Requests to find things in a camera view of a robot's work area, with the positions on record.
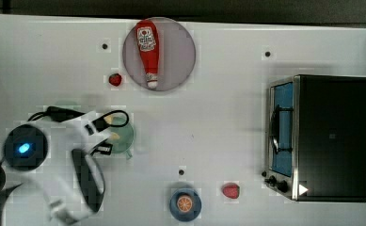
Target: tabletop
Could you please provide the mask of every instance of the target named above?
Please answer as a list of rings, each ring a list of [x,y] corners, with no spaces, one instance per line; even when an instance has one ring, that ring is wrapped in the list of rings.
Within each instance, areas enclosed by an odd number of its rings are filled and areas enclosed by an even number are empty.
[[[122,63],[136,22],[0,15],[0,157],[8,132],[48,105],[124,109],[133,158],[95,155],[106,193],[81,225],[366,225],[366,203],[292,202],[261,176],[267,86],[300,73],[366,76],[366,29],[181,23],[197,48],[195,68],[177,89],[154,92]],[[107,83],[112,73],[123,75],[119,88]],[[241,187],[236,202],[220,192],[228,181]],[[189,223],[167,209],[184,183],[202,200]]]

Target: ketchup bottle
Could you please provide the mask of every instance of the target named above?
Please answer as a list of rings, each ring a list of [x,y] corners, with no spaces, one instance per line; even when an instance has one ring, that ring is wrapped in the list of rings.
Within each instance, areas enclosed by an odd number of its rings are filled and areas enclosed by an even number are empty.
[[[159,38],[155,24],[150,20],[140,21],[135,26],[139,54],[147,74],[148,88],[158,84]]]

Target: orange slice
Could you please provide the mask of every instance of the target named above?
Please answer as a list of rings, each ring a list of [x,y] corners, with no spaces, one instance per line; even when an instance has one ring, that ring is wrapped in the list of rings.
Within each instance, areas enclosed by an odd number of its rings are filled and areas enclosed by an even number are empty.
[[[189,212],[192,208],[192,199],[187,195],[182,195],[177,200],[177,206],[183,213]]]

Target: red fruit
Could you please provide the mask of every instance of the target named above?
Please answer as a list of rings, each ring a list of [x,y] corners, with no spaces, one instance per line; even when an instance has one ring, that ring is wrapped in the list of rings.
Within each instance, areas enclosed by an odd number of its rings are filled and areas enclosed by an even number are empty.
[[[223,194],[230,199],[238,199],[239,185],[237,185],[235,183],[226,184],[223,187]]]
[[[109,76],[109,83],[115,87],[118,87],[121,84],[121,75],[118,73],[112,74]]]

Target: oven door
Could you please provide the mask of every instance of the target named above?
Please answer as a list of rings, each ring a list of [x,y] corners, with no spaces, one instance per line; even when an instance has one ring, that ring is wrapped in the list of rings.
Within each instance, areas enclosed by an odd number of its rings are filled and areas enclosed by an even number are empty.
[[[270,87],[267,185],[293,198],[294,82],[284,81]]]

